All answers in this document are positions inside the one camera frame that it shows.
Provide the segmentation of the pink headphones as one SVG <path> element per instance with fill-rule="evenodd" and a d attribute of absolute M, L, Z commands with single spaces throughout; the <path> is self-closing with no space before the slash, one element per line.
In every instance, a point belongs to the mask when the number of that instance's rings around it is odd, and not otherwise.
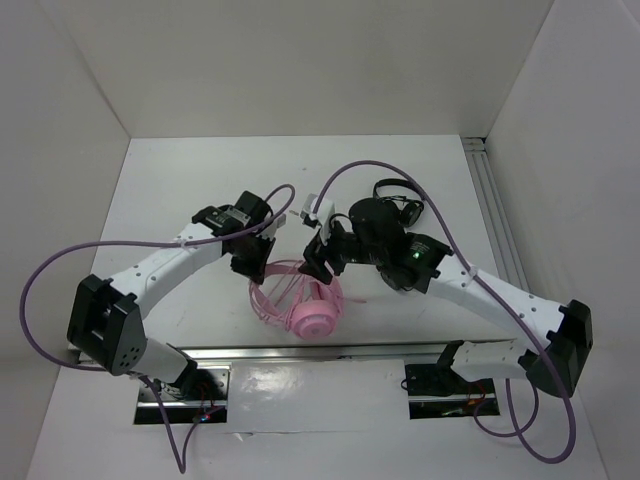
<path fill-rule="evenodd" d="M 265 282 L 249 281 L 249 303 L 264 324 L 311 341 L 329 337 L 344 316 L 347 303 L 366 301 L 347 297 L 337 278 L 329 285 L 299 272 L 301 260 L 266 265 Z"/>

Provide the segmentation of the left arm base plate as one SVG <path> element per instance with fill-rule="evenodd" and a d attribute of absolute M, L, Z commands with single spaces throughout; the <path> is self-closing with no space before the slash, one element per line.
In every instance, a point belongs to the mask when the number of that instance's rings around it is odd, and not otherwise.
<path fill-rule="evenodd" d="M 199 377 L 188 393 L 159 380 L 152 380 L 151 389 L 141 383 L 133 423 L 135 425 L 160 425 L 163 417 L 156 396 L 162 400 L 171 425 L 192 424 L 196 420 L 205 424 L 221 424 L 227 421 L 227 400 L 231 369 L 228 365 L 213 365 L 199 370 Z"/>

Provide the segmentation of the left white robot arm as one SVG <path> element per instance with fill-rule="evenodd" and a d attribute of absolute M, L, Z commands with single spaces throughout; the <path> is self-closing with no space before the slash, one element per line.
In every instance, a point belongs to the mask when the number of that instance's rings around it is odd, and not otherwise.
<path fill-rule="evenodd" d="M 143 322 L 172 290 L 228 255 L 231 269 L 260 283 L 275 243 L 268 203 L 245 191 L 233 205 L 197 212 L 174 247 L 150 254 L 107 279 L 91 274 L 76 290 L 67 339 L 113 376 L 145 376 L 176 399 L 189 397 L 210 376 L 182 350 L 149 338 Z"/>

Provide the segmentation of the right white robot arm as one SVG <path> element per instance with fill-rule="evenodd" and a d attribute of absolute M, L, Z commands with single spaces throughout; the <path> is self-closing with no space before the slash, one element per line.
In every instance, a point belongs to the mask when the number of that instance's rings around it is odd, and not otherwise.
<path fill-rule="evenodd" d="M 465 266 L 450 246 L 406 231 L 373 197 L 352 205 L 349 230 L 337 217 L 332 201 L 307 197 L 301 218 L 316 233 L 301 273 L 328 285 L 349 264 L 371 265 L 395 291 L 447 300 L 509 333 L 503 341 L 449 343 L 436 369 L 441 388 L 457 392 L 480 379 L 514 378 L 557 398 L 574 394 L 593 347 L 586 304 L 547 300 Z"/>

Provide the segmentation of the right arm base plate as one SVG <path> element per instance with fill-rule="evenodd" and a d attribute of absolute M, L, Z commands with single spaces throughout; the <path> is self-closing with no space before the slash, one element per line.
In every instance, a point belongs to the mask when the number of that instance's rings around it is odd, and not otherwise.
<path fill-rule="evenodd" d="M 494 382 L 468 382 L 436 364 L 406 364 L 401 388 L 408 395 L 409 414 L 415 419 L 497 416 L 500 409 Z"/>

